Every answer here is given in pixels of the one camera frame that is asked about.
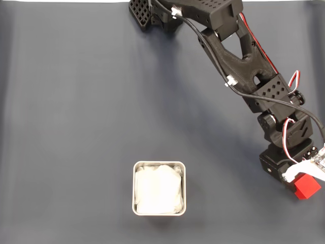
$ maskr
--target metal container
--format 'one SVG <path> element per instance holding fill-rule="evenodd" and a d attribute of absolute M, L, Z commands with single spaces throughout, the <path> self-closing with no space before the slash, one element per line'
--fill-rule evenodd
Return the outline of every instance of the metal container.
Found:
<path fill-rule="evenodd" d="M 135 204 L 135 176 L 137 169 L 143 166 L 160 166 L 160 165 L 168 165 L 171 167 L 179 166 L 182 169 L 183 176 L 182 176 L 182 197 L 183 197 L 183 209 L 181 212 L 178 213 L 159 213 L 159 214 L 143 214 L 137 213 L 137 206 Z M 132 194 L 132 210 L 136 215 L 139 216 L 181 216 L 186 211 L 186 170 L 185 165 L 182 162 L 178 161 L 139 161 L 133 167 L 133 194 Z"/>

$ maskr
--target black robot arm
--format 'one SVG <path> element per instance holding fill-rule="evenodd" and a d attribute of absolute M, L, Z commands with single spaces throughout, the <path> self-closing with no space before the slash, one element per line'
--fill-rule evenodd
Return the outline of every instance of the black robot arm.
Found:
<path fill-rule="evenodd" d="M 289 118 L 295 121 L 286 130 L 286 147 L 291 157 L 298 162 L 309 160 L 318 153 L 310 139 L 313 134 L 311 118 L 316 120 L 323 136 L 325 129 L 310 112 L 306 113 L 305 109 L 300 108 L 305 103 L 303 95 L 298 90 L 291 91 L 263 51 L 241 13 L 242 1 L 131 0 L 129 10 L 142 31 L 151 25 L 160 25 L 164 31 L 174 32 L 182 22 L 190 25 L 226 85 L 243 96 L 253 113 L 259 113 L 257 120 L 264 131 L 264 138 L 271 143 L 259 156 L 263 169 L 295 191 L 294 183 L 288 183 L 282 177 L 294 164 L 282 147 L 283 124 Z M 187 18 L 207 28 L 198 33 Z M 240 39 L 243 58 L 236 57 L 222 44 L 224 39 L 233 34 Z"/>

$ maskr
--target white wire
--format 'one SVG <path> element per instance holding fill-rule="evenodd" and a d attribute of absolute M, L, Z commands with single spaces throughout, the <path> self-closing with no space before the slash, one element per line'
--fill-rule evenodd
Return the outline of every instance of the white wire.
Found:
<path fill-rule="evenodd" d="M 290 154 L 289 154 L 289 152 L 288 152 L 288 148 L 286 148 L 286 129 L 287 129 L 287 127 L 288 127 L 288 123 L 295 123 L 295 121 L 293 120 L 293 119 L 291 119 L 291 118 L 287 118 L 286 120 L 285 120 L 285 122 L 284 122 L 284 124 L 283 124 L 283 134 L 282 134 L 282 145 L 283 145 L 283 150 L 284 150 L 284 152 L 285 152 L 285 154 L 287 155 L 287 157 L 291 160 L 291 161 L 293 161 L 294 163 L 298 163 L 296 160 L 294 160 L 291 156 L 290 156 Z"/>
<path fill-rule="evenodd" d="M 299 86 L 299 80 L 300 80 L 300 71 L 299 71 L 299 70 L 296 70 L 296 71 L 294 72 L 294 75 L 291 77 L 290 82 L 289 82 L 289 84 L 288 84 L 289 87 L 292 86 L 295 77 L 296 77 L 296 81 L 295 81 L 296 86 L 295 86 L 295 89 L 293 89 L 292 91 L 290 91 L 290 92 L 288 93 L 288 95 L 294 93 L 294 92 L 298 89 L 298 86 Z"/>

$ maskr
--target gray backdrop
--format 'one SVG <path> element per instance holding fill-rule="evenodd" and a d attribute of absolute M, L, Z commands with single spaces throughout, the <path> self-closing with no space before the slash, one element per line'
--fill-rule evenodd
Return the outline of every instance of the gray backdrop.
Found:
<path fill-rule="evenodd" d="M 283 76 L 301 70 L 305 107 L 325 121 L 324 4 L 244 9 Z M 324 244 L 324 190 L 298 201 L 262 171 L 257 115 L 187 26 L 144 34 L 126 3 L 0 11 L 1 244 Z M 183 216 L 132 212 L 139 160 L 186 165 Z"/>

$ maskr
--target black cable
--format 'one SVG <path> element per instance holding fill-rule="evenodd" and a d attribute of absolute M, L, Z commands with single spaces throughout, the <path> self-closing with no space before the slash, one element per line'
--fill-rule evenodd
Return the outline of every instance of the black cable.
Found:
<path fill-rule="evenodd" d="M 172 11 L 168 10 L 164 5 L 162 5 L 162 3 L 160 3 L 158 0 L 153 0 L 164 12 L 168 13 L 168 14 L 172 14 Z M 198 35 L 198 38 L 201 39 L 201 41 L 204 43 L 204 45 L 206 46 L 209 54 L 211 55 L 212 59 L 213 59 L 213 62 L 214 64 L 216 65 L 220 75 L 223 77 L 223 79 L 225 80 L 225 82 L 227 83 L 228 82 L 228 79 L 227 79 L 227 75 L 224 73 L 217 57 L 215 56 L 215 53 L 213 52 L 210 44 L 205 40 L 205 38 L 202 36 L 201 32 L 196 28 L 196 26 L 190 22 L 187 18 L 184 18 L 183 16 L 180 16 L 180 15 L 176 15 L 178 19 L 182 20 L 183 22 L 185 22 L 197 35 Z M 256 95 L 251 95 L 251 94 L 246 94 L 246 93 L 242 93 L 240 91 L 238 91 L 237 89 L 235 89 L 232 85 L 229 85 L 230 89 L 242 96 L 242 97 L 246 97 L 246 98 L 252 98 L 252 99 L 259 99 L 259 100 L 264 100 L 264 101 L 269 101 L 269 102 L 273 102 L 273 103 L 278 103 L 278 104 L 282 104 L 284 106 L 287 106 L 287 107 L 290 107 L 290 108 L 294 108 L 298 111 L 301 111 L 303 113 L 305 113 L 306 115 L 308 115 L 309 117 L 311 117 L 315 123 L 317 124 L 319 130 L 320 130 L 320 133 L 321 133 L 321 136 L 323 138 L 323 141 L 324 141 L 324 144 L 325 144 L 325 128 L 322 124 L 322 122 L 310 111 L 302 108 L 302 107 L 299 107 L 299 106 L 296 106 L 294 104 L 291 104 L 291 103 L 287 103 L 287 102 L 284 102 L 284 101 L 281 101 L 281 100 L 278 100 L 278 99 L 274 99 L 274 98 L 267 98 L 267 97 L 261 97 L 261 96 L 256 96 Z"/>

